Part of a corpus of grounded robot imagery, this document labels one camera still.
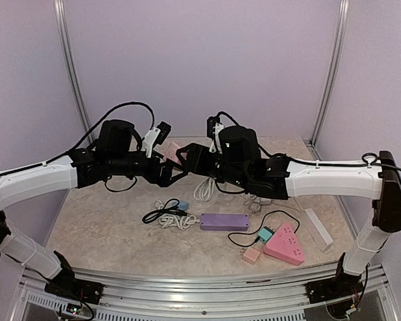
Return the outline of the pink small plug adapter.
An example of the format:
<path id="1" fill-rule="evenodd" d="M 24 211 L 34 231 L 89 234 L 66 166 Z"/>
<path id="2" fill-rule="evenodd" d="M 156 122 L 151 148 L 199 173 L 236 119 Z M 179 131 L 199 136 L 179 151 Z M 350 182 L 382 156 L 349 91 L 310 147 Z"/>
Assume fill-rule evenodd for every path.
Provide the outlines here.
<path id="1" fill-rule="evenodd" d="M 181 148 L 181 146 L 179 144 L 177 144 L 174 141 L 171 141 L 164 154 L 164 160 L 170 160 L 170 161 L 175 162 L 176 164 L 181 165 L 181 162 L 178 159 L 177 154 L 176 154 L 177 150 L 180 148 Z"/>

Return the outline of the light blue small plug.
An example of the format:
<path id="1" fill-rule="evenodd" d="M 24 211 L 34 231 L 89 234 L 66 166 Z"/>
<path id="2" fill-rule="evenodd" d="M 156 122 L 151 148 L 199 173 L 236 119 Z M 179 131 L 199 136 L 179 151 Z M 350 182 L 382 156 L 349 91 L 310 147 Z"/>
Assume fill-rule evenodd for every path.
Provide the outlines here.
<path id="1" fill-rule="evenodd" d="M 189 203 L 187 201 L 179 201 L 177 209 L 181 211 L 187 211 L 189 208 Z"/>

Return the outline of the purple power strip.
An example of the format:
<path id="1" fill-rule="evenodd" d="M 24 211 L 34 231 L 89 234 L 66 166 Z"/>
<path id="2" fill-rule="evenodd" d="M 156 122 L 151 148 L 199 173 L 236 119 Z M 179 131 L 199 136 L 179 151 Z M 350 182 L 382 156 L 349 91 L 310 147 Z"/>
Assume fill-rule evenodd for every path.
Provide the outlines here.
<path id="1" fill-rule="evenodd" d="M 200 229 L 203 231 L 247 231 L 249 216 L 244 214 L 203 213 Z"/>

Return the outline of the teal plug adapter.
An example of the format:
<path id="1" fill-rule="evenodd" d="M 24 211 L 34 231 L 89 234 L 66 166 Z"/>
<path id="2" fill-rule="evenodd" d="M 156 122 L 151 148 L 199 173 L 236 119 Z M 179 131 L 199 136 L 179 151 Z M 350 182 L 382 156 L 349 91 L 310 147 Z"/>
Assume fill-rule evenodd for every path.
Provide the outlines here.
<path id="1" fill-rule="evenodd" d="M 275 232 L 267 226 L 260 228 L 257 232 L 257 236 L 255 241 L 261 242 L 262 244 L 266 244 L 275 234 Z"/>

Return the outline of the pink triangular power strip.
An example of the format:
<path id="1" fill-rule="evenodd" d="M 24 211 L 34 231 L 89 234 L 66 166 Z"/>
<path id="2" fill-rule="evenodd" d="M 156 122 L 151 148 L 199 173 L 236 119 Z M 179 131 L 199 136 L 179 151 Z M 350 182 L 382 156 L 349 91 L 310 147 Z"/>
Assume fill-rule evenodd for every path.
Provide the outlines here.
<path id="1" fill-rule="evenodd" d="M 284 222 L 263 246 L 263 253 L 292 265 L 305 261 L 304 252 L 289 222 Z"/>

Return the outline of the white power strip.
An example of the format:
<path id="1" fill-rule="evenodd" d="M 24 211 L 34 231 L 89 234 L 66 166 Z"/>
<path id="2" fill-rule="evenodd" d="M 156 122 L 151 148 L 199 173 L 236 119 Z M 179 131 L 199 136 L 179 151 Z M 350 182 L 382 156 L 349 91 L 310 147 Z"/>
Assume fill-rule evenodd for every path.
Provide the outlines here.
<path id="1" fill-rule="evenodd" d="M 312 208 L 304 209 L 303 225 L 311 235 L 320 252 L 325 252 L 333 244 L 333 239 Z"/>

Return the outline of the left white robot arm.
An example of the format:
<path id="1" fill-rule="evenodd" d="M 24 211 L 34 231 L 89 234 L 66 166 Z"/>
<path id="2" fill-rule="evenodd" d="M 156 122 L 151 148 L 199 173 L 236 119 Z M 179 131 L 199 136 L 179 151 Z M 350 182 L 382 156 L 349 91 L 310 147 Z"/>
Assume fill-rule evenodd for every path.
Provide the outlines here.
<path id="1" fill-rule="evenodd" d="M 65 297 L 76 296 L 80 282 L 65 257 L 48 252 L 7 220 L 4 210 L 16 203 L 61 190 L 81 189 L 114 176 L 131 181 L 138 177 L 159 187 L 169 187 L 187 173 L 174 175 L 182 166 L 153 153 L 170 132 L 161 122 L 140 137 L 134 125 L 124 120 L 107 120 L 100 135 L 87 148 L 73 148 L 55 160 L 0 171 L 0 253 L 13 258 L 48 282 Z"/>

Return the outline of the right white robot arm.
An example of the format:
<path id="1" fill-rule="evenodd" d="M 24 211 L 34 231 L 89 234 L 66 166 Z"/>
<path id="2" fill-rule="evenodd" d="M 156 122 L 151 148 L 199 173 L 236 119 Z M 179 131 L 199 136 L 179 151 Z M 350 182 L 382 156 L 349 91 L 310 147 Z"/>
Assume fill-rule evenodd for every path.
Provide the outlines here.
<path id="1" fill-rule="evenodd" d="M 353 288 L 391 234 L 401 231 L 401 168 L 391 152 L 366 153 L 360 160 L 302 160 L 276 153 L 262 157 L 254 130 L 230 126 L 213 138 L 213 146 L 191 143 L 177 150 L 185 172 L 234 185 L 266 199 L 331 195 L 372 202 L 370 220 L 355 244 L 339 260 L 329 292 L 342 297 Z"/>

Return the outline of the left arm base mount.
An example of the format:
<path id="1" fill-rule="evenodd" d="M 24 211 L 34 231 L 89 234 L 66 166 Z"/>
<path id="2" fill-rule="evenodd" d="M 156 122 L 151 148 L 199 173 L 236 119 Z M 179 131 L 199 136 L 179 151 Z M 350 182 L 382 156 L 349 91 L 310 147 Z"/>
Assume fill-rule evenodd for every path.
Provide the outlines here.
<path id="1" fill-rule="evenodd" d="M 69 285 L 45 285 L 45 291 L 49 294 L 94 305 L 99 304 L 103 289 L 104 285 L 99 282 L 80 279 L 74 279 Z"/>

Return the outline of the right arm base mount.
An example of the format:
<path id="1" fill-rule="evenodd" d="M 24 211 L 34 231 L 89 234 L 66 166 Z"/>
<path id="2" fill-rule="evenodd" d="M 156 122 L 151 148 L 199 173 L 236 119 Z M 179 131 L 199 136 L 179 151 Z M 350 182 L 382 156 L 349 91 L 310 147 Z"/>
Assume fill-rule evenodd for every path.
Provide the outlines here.
<path id="1" fill-rule="evenodd" d="M 359 279 L 337 280 L 328 278 L 308 282 L 305 285 L 307 297 L 310 304 L 325 302 L 361 293 L 364 289 L 363 283 Z"/>

